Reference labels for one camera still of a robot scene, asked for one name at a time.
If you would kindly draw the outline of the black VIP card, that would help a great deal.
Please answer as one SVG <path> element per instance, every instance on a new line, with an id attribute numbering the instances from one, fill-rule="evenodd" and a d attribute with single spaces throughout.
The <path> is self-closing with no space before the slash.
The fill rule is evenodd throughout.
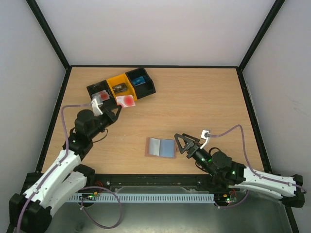
<path id="1" fill-rule="evenodd" d="M 112 87 L 115 94 L 126 92 L 128 90 L 126 83 L 120 83 Z"/>

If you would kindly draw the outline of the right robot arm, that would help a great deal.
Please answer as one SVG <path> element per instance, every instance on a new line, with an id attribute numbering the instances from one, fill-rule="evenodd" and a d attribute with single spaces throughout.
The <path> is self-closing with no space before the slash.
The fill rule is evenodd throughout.
<path id="1" fill-rule="evenodd" d="M 210 183 L 215 189 L 243 189 L 265 194 L 290 207 L 304 206 L 302 176 L 279 176 L 255 170 L 233 161 L 217 147 L 205 150 L 200 139 L 185 133 L 176 133 L 174 138 L 179 152 L 195 160 L 196 166 L 211 177 Z"/>

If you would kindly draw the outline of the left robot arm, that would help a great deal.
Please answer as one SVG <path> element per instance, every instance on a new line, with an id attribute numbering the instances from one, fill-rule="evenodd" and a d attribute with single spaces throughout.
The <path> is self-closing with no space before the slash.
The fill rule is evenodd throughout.
<path id="1" fill-rule="evenodd" d="M 77 114 L 74 128 L 65 131 L 65 143 L 56 160 L 30 188 L 9 200 L 10 223 L 17 233 L 44 233 L 66 201 L 87 189 L 95 171 L 81 162 L 93 147 L 93 138 L 114 124 L 120 112 L 118 105 Z"/>

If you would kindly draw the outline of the blue card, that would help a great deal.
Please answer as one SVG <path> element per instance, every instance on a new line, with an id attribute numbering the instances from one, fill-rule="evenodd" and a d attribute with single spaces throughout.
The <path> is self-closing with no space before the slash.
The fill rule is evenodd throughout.
<path id="1" fill-rule="evenodd" d="M 132 83 L 133 83 L 133 86 L 138 86 L 138 85 L 146 83 L 146 81 L 143 76 L 139 76 L 137 78 L 134 78 L 132 80 Z"/>

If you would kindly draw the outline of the yellow bin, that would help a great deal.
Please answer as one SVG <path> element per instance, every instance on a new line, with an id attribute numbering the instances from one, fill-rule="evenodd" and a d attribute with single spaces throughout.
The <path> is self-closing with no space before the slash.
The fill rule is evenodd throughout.
<path id="1" fill-rule="evenodd" d="M 137 96 L 134 87 L 125 73 L 108 78 L 106 81 L 112 90 L 112 94 L 117 105 L 122 108 L 135 106 Z"/>

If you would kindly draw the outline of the black bin left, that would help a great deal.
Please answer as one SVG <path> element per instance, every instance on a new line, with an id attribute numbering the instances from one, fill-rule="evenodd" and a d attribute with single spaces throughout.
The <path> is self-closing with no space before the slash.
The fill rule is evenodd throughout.
<path id="1" fill-rule="evenodd" d="M 113 96 L 113 92 L 106 80 L 95 83 L 86 87 L 91 99 L 96 98 L 100 110 L 108 107 L 116 107 L 117 103 Z"/>

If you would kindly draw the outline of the black bin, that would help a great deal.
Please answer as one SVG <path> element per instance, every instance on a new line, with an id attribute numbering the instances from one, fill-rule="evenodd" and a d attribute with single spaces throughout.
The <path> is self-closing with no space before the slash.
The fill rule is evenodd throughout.
<path id="1" fill-rule="evenodd" d="M 95 83 L 86 87 L 91 99 L 96 98 L 100 110 L 108 107 L 116 107 L 117 103 L 113 96 L 113 92 L 106 80 Z"/>
<path id="2" fill-rule="evenodd" d="M 156 93 L 153 80 L 145 68 L 140 67 L 125 73 L 134 88 L 137 99 Z"/>

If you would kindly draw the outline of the black bin right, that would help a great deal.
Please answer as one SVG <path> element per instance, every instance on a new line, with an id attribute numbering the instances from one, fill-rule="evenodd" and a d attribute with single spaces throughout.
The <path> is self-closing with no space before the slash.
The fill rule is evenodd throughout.
<path id="1" fill-rule="evenodd" d="M 145 68 L 140 67 L 125 73 L 134 88 L 137 99 L 156 93 L 153 80 Z"/>

